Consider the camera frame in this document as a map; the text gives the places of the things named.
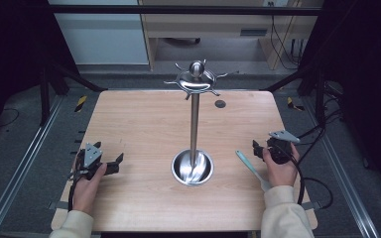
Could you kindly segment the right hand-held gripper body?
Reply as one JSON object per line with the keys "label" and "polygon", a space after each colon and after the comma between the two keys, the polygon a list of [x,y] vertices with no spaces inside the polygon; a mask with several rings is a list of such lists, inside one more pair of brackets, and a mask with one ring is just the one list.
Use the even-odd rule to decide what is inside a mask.
{"label": "right hand-held gripper body", "polygon": [[292,143],[299,143],[300,139],[286,130],[270,132],[267,141],[272,160],[282,165],[292,159]]}

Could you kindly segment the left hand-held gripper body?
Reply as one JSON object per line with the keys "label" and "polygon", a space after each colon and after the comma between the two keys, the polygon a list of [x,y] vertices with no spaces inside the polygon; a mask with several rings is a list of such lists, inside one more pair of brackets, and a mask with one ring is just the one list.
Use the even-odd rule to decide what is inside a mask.
{"label": "left hand-held gripper body", "polygon": [[80,177],[92,179],[101,166],[102,151],[93,145],[94,144],[87,143],[85,148],[81,149],[77,155],[74,166],[74,176],[77,179]]}

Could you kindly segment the teal-handled kitchen utensil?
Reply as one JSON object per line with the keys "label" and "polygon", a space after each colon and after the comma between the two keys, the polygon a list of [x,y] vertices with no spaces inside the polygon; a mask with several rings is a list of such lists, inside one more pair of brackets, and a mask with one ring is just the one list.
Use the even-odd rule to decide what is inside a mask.
{"label": "teal-handled kitchen utensil", "polygon": [[246,166],[246,168],[256,177],[258,181],[260,181],[261,188],[264,192],[268,191],[271,186],[270,184],[261,177],[261,175],[256,171],[250,161],[245,157],[245,155],[241,151],[236,151],[235,154],[239,158],[239,160]]}

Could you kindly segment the steel utensil rack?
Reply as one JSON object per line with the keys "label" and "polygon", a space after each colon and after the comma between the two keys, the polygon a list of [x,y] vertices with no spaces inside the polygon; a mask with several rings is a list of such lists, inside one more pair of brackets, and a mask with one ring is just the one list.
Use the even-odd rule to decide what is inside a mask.
{"label": "steel utensil rack", "polygon": [[207,182],[213,173],[211,156],[197,147],[199,97],[207,92],[219,96],[214,89],[219,76],[205,65],[205,59],[194,60],[187,68],[176,64],[180,73],[175,80],[166,81],[166,84],[177,85],[187,94],[186,100],[190,100],[190,147],[178,152],[171,165],[175,179],[187,186],[201,185]]}

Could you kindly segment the person's right hand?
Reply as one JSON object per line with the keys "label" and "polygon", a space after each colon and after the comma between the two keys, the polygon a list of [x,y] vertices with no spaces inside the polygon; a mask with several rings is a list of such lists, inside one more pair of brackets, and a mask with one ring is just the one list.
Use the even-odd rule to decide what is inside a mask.
{"label": "person's right hand", "polygon": [[268,170],[268,181],[271,187],[288,185],[293,186],[298,174],[296,166],[292,162],[285,164],[276,164],[270,151],[268,149],[263,150],[263,160],[266,163]]}

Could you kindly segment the person's left hand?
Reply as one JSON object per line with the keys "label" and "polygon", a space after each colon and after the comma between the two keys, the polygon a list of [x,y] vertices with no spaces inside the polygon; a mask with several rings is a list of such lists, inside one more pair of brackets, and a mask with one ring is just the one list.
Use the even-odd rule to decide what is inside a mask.
{"label": "person's left hand", "polygon": [[81,178],[75,187],[72,198],[72,209],[84,212],[88,215],[92,213],[93,202],[96,197],[101,179],[104,177],[107,165],[103,163],[96,171],[91,180]]}

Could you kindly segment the white cabinet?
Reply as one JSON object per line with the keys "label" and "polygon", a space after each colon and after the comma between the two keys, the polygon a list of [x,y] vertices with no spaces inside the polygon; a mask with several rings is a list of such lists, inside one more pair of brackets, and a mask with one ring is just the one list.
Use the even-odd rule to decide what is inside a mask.
{"label": "white cabinet", "polygon": [[147,64],[139,14],[55,13],[76,64]]}

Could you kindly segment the dark curtain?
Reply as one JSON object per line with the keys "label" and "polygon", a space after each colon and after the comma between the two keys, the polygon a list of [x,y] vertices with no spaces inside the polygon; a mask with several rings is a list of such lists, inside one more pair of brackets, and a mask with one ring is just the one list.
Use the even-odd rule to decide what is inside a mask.
{"label": "dark curtain", "polygon": [[343,110],[381,173],[381,0],[324,0],[302,65],[343,88]]}
{"label": "dark curtain", "polygon": [[48,61],[78,69],[49,0],[0,0],[0,115],[13,94],[40,83]]}

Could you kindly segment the light wooden desk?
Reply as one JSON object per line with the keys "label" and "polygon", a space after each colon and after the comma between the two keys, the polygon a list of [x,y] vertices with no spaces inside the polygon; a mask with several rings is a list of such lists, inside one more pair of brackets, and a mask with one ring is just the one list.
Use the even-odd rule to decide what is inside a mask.
{"label": "light wooden desk", "polygon": [[[138,0],[142,6],[232,6],[320,8],[324,0]],[[315,16],[268,15],[167,15],[142,16],[146,36],[161,38],[254,38],[261,44],[269,68],[284,58],[284,44],[291,39],[306,40]]]}

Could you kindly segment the yellow-handled tool right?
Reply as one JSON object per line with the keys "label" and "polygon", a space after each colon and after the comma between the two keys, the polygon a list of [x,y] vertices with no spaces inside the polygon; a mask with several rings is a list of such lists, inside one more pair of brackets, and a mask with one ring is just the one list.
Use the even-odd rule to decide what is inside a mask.
{"label": "yellow-handled tool right", "polygon": [[287,98],[287,105],[291,109],[295,109],[295,110],[298,110],[298,111],[305,111],[305,107],[304,106],[300,106],[300,105],[299,106],[295,105],[294,102],[293,102],[293,99],[291,97]]}

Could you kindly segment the yellow-handled tool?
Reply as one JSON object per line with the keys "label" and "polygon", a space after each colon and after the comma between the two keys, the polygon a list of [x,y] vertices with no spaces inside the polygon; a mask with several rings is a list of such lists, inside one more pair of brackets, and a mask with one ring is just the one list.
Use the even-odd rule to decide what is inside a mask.
{"label": "yellow-handled tool", "polygon": [[298,110],[298,111],[305,111],[305,107],[304,106],[300,106],[300,105],[299,106],[295,105],[294,102],[293,102],[293,99],[291,97],[287,98],[287,105],[291,109],[295,109],[295,110]]}
{"label": "yellow-handled tool", "polygon": [[86,95],[82,95],[80,96],[80,98],[78,99],[77,101],[77,104],[76,104],[76,107],[74,109],[74,112],[80,112],[82,107],[83,107],[83,104],[85,103],[86,101],[86,98],[87,96]]}

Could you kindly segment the yellow-handled tool left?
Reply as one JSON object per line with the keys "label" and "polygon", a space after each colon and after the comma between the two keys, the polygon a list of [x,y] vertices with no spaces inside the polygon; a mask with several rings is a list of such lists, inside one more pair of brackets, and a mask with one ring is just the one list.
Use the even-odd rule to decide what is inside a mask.
{"label": "yellow-handled tool left", "polygon": [[86,101],[86,98],[87,96],[86,95],[82,95],[80,96],[80,98],[78,99],[77,101],[77,104],[76,104],[76,107],[74,109],[74,112],[80,112],[82,107],[83,107],[83,104],[85,103]]}

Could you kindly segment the black metal frame stand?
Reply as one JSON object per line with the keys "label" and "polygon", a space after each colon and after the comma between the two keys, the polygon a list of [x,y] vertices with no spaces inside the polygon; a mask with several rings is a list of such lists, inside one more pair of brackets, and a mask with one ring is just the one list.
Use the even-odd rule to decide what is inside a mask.
{"label": "black metal frame stand", "polygon": [[321,66],[314,63],[309,63],[306,66],[299,68],[296,72],[290,74],[284,79],[263,88],[263,91],[274,92],[279,88],[289,84],[290,82],[295,81],[296,79],[300,79],[302,82],[298,87],[298,93],[300,96],[307,96],[313,90],[316,91],[316,103],[315,103],[315,117],[320,126],[324,126],[325,124],[325,116],[324,116],[324,104],[323,104],[323,96],[324,96],[324,73],[321,70]]}
{"label": "black metal frame stand", "polygon": [[57,95],[66,95],[69,91],[69,87],[65,82],[66,78],[70,78],[94,92],[105,91],[104,87],[98,86],[88,81],[78,72],[69,70],[56,62],[51,61],[45,64],[40,71],[40,92],[42,106],[42,118],[40,123],[41,126],[44,126],[51,117],[49,86],[54,89]]}

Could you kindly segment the aluminium floor rail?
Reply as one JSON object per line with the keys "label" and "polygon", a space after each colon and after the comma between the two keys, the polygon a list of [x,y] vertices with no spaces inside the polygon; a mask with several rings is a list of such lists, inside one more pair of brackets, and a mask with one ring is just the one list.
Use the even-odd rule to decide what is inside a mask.
{"label": "aluminium floor rail", "polygon": [[63,101],[63,96],[55,97],[49,117],[45,120],[45,123],[37,130],[20,164],[14,171],[11,179],[7,183],[2,195],[0,196],[0,226],[5,216],[7,215],[9,208],[12,205],[15,196],[22,186],[31,165],[36,159],[38,152],[40,151],[45,139],[47,138],[49,131],[51,130],[54,121],[58,116]]}
{"label": "aluminium floor rail", "polygon": [[363,238],[380,238],[366,207],[361,200],[354,184],[352,183],[348,173],[344,169],[339,157],[336,153],[327,134],[323,134],[321,138],[321,144],[324,149],[324,153],[335,179],[338,183],[341,193],[349,207],[349,210],[354,218],[354,221]]}

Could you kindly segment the black horizontal frame bar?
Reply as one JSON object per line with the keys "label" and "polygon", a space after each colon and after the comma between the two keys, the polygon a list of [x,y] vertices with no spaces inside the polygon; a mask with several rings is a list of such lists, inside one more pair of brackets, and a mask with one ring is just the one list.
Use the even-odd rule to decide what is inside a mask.
{"label": "black horizontal frame bar", "polygon": [[232,6],[174,6],[174,5],[50,5],[53,13],[69,14],[167,14],[167,15],[274,15],[319,16],[322,8],[300,7],[232,7]]}

